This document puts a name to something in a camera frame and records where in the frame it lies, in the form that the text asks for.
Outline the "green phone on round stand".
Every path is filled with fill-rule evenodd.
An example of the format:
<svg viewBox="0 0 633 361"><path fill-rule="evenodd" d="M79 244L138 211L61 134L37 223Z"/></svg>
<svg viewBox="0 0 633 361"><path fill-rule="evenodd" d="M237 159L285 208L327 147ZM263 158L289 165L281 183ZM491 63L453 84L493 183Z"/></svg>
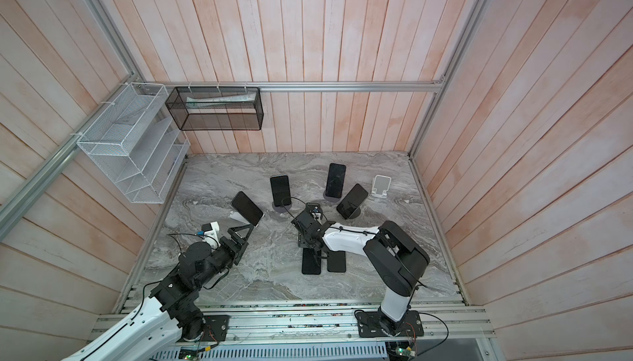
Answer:
<svg viewBox="0 0 633 361"><path fill-rule="evenodd" d="M270 178L270 187L273 204L276 208L283 208L292 204L288 176L272 176L272 178Z"/></svg>

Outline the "blue phone on white stand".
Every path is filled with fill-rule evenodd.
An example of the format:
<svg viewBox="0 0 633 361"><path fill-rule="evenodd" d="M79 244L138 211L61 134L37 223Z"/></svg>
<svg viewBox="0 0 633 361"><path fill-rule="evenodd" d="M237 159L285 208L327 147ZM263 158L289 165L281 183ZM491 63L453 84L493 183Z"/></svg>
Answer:
<svg viewBox="0 0 633 361"><path fill-rule="evenodd" d="M253 227L259 224L264 215L263 211L243 191L237 192L231 205Z"/></svg>

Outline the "grey round stand base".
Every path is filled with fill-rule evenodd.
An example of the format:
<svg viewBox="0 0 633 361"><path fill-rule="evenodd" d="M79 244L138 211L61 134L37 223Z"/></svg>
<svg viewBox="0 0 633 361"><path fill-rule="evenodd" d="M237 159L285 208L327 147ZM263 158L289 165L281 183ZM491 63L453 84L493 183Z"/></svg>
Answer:
<svg viewBox="0 0 633 361"><path fill-rule="evenodd" d="M292 209L292 204L287 204L287 205L272 204L272 209L278 214L287 214Z"/></svg>

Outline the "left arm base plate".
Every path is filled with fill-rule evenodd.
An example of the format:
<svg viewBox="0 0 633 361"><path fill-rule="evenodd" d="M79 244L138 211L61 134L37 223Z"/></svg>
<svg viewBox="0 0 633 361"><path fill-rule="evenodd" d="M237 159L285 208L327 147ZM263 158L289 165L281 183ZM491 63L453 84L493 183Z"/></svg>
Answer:
<svg viewBox="0 0 633 361"><path fill-rule="evenodd" d="M229 315L197 316L184 324L181 339L183 341L223 342L227 337Z"/></svg>

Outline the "aluminium front rail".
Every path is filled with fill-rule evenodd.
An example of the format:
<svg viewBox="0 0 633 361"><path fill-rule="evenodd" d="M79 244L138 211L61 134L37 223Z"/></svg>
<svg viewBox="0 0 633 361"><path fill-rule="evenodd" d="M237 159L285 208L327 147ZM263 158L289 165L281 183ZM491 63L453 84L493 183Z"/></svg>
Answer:
<svg viewBox="0 0 633 361"><path fill-rule="evenodd" d="M457 298L414 302L413 310L420 313L414 321L423 336L411 339L441 340L491 338L496 335L483 307L467 306ZM227 345L265 343L342 342L360 341L354 312L377 311L377 303L345 301L235 303L203 308L209 316L228 315Z"/></svg>

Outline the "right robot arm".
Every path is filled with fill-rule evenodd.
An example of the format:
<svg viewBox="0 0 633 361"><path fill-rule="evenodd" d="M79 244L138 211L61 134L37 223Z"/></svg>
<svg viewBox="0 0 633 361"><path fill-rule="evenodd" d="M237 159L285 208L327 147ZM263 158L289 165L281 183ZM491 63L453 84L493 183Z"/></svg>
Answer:
<svg viewBox="0 0 633 361"><path fill-rule="evenodd" d="M392 221L377 227L328 221L318 204L307 204L292 224L303 248L305 275L318 275L323 260L329 272L345 273L347 255L363 256L386 286L377 319L392 330L403 323L415 288L430 264L428 253L408 233Z"/></svg>

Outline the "purple phone rear stand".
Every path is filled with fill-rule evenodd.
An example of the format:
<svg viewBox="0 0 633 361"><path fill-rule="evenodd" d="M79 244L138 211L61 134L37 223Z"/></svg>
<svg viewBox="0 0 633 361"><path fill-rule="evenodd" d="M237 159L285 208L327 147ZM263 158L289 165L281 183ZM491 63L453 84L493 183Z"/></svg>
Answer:
<svg viewBox="0 0 633 361"><path fill-rule="evenodd" d="M326 190L324 195L332 199L340 199L345 184L346 165L331 163L328 169Z"/></svg>

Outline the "white phone front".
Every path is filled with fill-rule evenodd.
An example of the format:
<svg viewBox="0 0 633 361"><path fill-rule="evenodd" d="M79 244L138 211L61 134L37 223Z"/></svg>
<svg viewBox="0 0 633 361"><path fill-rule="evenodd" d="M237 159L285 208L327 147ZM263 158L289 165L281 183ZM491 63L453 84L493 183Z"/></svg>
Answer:
<svg viewBox="0 0 633 361"><path fill-rule="evenodd" d="M346 253L345 252L328 252L327 270L331 273L345 273L347 270Z"/></svg>

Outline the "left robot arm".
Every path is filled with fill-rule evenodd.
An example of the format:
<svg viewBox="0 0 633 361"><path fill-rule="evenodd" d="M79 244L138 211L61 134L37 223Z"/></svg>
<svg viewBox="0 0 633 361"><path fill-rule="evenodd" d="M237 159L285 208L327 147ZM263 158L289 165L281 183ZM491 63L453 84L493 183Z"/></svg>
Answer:
<svg viewBox="0 0 633 361"><path fill-rule="evenodd" d="M189 245L135 310L67 359L148 360L179 340L200 341L206 321L196 306L199 292L239 263L253 229L232 227L227 237Z"/></svg>

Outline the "dark phone right stand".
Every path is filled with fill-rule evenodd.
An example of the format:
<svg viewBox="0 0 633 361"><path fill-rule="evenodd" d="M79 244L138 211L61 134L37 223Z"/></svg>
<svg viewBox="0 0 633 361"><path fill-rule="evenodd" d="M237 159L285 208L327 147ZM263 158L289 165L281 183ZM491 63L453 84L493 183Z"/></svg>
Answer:
<svg viewBox="0 0 633 361"><path fill-rule="evenodd" d="M361 184L355 184L336 206L336 210L343 219L355 218L359 215L359 209L368 196L369 193Z"/></svg>

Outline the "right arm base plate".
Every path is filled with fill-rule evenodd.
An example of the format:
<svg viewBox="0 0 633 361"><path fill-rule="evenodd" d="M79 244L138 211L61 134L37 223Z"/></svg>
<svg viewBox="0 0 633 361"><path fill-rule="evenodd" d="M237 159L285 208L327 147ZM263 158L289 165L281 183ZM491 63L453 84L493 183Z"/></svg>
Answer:
<svg viewBox="0 0 633 361"><path fill-rule="evenodd" d="M354 317L361 338L408 336L415 339L424 335L420 313L413 310L408 310L400 321L392 321L382 311L355 310Z"/></svg>

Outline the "white folding phone stand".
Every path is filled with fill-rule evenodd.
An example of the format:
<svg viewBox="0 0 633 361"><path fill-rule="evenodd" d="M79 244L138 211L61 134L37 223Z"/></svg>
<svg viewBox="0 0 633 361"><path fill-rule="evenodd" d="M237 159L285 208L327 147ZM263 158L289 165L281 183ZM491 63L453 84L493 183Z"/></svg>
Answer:
<svg viewBox="0 0 633 361"><path fill-rule="evenodd" d="M376 198L386 199L392 183L390 176L377 175L374 177L371 195Z"/></svg>

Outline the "black phone stand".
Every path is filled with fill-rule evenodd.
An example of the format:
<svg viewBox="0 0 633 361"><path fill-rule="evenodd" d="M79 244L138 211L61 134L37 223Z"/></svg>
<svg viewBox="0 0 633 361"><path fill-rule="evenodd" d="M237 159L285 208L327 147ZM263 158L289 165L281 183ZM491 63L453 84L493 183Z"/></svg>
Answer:
<svg viewBox="0 0 633 361"><path fill-rule="evenodd" d="M310 248L303 248L302 268L303 275L320 275L321 273L321 251Z"/></svg>

